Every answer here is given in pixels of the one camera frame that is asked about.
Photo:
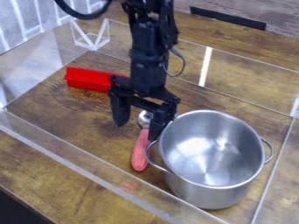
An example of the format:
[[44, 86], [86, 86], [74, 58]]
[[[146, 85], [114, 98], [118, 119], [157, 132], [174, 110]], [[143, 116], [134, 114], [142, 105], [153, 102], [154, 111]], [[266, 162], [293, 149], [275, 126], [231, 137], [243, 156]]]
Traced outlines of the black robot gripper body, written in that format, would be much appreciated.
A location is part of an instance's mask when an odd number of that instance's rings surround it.
[[177, 107], [181, 100], [166, 88], [169, 60], [169, 51], [153, 55], [138, 50], [131, 51], [130, 76], [114, 74], [110, 78], [109, 96], [113, 109], [130, 109], [133, 106], [151, 109], [154, 104], [147, 98]]

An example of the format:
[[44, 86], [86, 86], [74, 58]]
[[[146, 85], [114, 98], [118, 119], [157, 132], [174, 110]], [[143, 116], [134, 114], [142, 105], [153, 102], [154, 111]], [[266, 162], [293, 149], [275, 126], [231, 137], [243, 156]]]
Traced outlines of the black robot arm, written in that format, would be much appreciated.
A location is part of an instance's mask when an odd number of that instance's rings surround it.
[[153, 113], [149, 139], [154, 141], [174, 120], [181, 99], [166, 89], [170, 53], [178, 44], [174, 0], [126, 0], [133, 48], [131, 74], [111, 77], [109, 90], [115, 124], [127, 123], [131, 108]]

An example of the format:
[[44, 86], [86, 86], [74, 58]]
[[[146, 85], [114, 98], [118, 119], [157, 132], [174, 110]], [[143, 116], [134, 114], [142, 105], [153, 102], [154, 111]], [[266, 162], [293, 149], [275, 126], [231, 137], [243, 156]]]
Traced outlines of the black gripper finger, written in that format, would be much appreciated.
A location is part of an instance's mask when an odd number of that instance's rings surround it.
[[149, 140], [154, 141], [170, 121], [175, 119], [177, 116], [177, 105], [171, 103], [165, 103], [154, 110], [154, 117], [150, 123], [150, 133], [149, 133]]
[[119, 96], [115, 92], [110, 94], [113, 118], [117, 126], [123, 126], [131, 115], [131, 104], [126, 97]]

